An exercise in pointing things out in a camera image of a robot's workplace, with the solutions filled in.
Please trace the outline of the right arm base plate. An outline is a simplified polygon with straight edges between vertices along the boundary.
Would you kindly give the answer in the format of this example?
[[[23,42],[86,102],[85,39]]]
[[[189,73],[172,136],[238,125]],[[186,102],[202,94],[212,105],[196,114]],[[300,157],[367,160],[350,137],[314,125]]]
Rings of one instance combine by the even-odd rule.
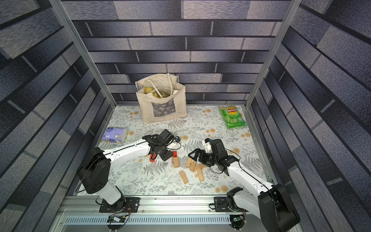
[[[226,196],[214,197],[214,202],[211,203],[211,208],[215,212],[243,212],[243,209],[241,208],[231,208]]]

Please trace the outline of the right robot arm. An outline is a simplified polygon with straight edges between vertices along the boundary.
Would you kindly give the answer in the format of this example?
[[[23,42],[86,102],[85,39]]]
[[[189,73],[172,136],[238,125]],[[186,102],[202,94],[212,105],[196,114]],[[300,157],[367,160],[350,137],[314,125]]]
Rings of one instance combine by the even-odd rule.
[[[238,181],[242,186],[227,193],[226,202],[216,208],[243,210],[259,218],[269,232],[288,232],[300,223],[300,216],[287,189],[267,182],[246,170],[238,154],[228,154],[220,139],[205,139],[204,149],[195,149],[188,157],[201,164],[217,166],[220,174]]]

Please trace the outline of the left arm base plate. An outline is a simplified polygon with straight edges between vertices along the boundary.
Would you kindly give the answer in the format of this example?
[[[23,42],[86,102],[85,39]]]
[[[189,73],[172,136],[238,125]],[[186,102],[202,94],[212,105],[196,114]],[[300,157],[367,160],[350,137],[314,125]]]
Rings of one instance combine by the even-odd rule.
[[[116,203],[110,205],[104,199],[100,203],[100,213],[137,213],[141,198],[125,197],[120,198]]]

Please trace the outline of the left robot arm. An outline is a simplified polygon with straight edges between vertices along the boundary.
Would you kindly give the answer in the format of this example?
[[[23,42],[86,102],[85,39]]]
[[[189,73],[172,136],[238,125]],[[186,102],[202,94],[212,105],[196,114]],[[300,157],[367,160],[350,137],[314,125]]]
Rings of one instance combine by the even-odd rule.
[[[173,156],[174,150],[181,148],[180,141],[180,137],[164,130],[161,134],[143,136],[126,146],[108,150],[93,148],[76,173],[88,194],[96,193],[109,206],[115,207],[118,204],[118,208],[122,209],[126,200],[121,191],[109,181],[110,171],[127,161],[146,155],[159,156],[167,161]]]

